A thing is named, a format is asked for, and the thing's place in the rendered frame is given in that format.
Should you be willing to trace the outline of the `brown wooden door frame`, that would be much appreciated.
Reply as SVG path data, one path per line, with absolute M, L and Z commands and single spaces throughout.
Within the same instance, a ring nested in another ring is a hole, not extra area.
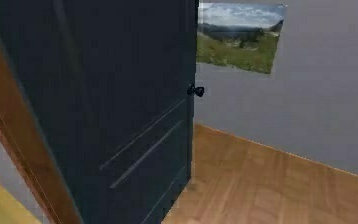
M 0 142 L 50 224 L 82 224 L 1 47 Z

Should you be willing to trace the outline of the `dark blue room door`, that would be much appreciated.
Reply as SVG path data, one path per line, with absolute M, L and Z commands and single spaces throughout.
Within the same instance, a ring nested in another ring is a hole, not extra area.
M 83 224 L 162 224 L 191 177 L 199 0 L 0 0 L 0 43 Z

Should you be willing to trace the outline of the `landscape wall picture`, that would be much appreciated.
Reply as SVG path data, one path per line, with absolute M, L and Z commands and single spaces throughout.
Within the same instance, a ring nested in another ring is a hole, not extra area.
M 270 74 L 288 6 L 200 2 L 198 63 Z

